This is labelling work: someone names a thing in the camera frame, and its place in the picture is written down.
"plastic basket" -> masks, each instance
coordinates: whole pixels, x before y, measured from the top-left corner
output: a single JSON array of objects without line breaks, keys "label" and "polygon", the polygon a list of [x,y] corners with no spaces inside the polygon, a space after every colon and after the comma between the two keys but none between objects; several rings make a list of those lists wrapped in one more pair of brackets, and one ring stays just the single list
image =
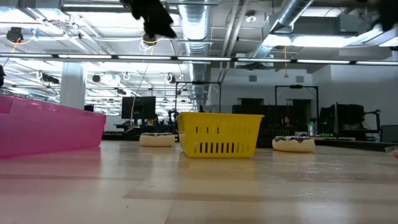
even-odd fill
[{"label": "plastic basket", "polygon": [[188,157],[250,158],[262,115],[180,113],[178,134]]}]

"pink bin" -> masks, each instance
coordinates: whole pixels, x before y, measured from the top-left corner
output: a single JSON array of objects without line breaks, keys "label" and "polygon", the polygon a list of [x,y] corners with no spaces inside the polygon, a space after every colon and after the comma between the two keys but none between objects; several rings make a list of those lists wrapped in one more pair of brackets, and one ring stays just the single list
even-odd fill
[{"label": "pink bin", "polygon": [[0,95],[0,157],[99,146],[103,114]]}]

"white pillar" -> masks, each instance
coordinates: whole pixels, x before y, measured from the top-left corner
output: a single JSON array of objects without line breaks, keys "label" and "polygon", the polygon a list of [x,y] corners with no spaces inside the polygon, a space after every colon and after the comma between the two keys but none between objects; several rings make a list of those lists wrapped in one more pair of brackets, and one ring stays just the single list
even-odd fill
[{"label": "white pillar", "polygon": [[84,109],[86,95],[86,72],[82,63],[63,63],[60,104]]}]

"computer monitor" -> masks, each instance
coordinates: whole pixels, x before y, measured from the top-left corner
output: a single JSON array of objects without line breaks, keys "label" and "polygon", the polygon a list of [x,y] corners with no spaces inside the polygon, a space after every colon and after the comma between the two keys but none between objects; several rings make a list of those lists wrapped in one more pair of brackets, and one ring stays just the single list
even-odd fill
[{"label": "computer monitor", "polygon": [[[122,119],[131,119],[134,97],[123,97]],[[133,119],[156,119],[156,96],[136,97]]]}]

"silver duct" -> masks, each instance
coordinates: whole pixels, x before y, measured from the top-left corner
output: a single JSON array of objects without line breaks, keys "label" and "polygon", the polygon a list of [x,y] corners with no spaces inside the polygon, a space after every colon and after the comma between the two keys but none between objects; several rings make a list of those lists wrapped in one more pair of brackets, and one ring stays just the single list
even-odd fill
[{"label": "silver duct", "polygon": [[[184,38],[187,40],[206,40],[210,28],[210,6],[204,5],[178,5],[182,17],[182,30]],[[189,42],[186,43],[187,54],[189,56],[207,56],[209,52],[208,43]],[[210,64],[192,63],[190,64],[191,81],[210,81]],[[204,100],[204,88],[208,86],[193,86],[193,94],[196,99]]]},{"label": "silver duct", "polygon": [[[303,12],[310,7],[314,0],[285,0],[281,5],[281,10],[278,12],[276,19],[268,18],[263,30],[265,31],[264,38],[273,31],[281,27],[290,27],[293,30],[293,25],[296,20],[303,14]],[[269,55],[275,46],[268,46],[261,43],[257,50],[251,55],[252,57],[264,58]]]}]

